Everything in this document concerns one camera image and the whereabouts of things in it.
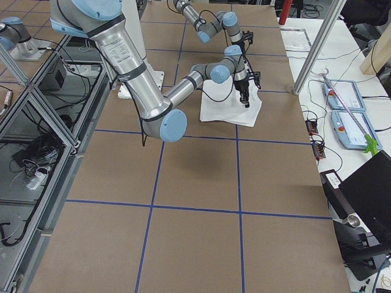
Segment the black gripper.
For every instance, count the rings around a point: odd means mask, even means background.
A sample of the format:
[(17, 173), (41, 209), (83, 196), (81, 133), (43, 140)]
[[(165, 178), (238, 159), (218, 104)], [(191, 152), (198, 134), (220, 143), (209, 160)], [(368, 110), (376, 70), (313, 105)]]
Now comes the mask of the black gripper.
[(234, 86), (237, 91), (240, 93), (240, 102), (243, 104), (245, 108), (249, 108), (249, 81), (248, 78), (234, 81)]

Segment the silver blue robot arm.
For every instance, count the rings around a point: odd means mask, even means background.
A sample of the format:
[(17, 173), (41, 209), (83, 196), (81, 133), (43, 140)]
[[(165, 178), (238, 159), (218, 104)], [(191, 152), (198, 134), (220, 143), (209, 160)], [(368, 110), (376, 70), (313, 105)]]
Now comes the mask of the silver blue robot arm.
[(212, 13), (213, 20), (207, 21), (197, 12), (190, 1), (172, 1), (176, 11), (182, 14), (193, 25), (202, 43), (209, 42), (220, 31), (226, 31), (233, 45), (244, 40), (238, 17), (235, 12), (221, 11)]
[(119, 81), (126, 85), (140, 107), (141, 130), (149, 137), (176, 142), (186, 132), (188, 120), (178, 109), (204, 81), (221, 84), (228, 78), (239, 91), (241, 103), (249, 107), (250, 73), (245, 66), (245, 42), (253, 42), (253, 32), (242, 31), (235, 12), (219, 12), (212, 22), (201, 17), (190, 1), (174, 1), (175, 10), (197, 31), (202, 43), (221, 30), (230, 37), (220, 62), (194, 65), (179, 84), (161, 93), (151, 72), (125, 30), (126, 17), (121, 1), (51, 1), (51, 24), (55, 31), (89, 38), (100, 48)]

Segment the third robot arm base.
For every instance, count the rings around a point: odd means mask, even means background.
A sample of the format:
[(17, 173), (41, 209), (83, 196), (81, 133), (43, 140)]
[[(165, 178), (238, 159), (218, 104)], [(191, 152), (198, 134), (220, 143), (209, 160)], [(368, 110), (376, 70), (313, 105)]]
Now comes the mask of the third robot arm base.
[(1, 45), (19, 61), (37, 61), (51, 48), (50, 41), (34, 39), (16, 16), (1, 19)]

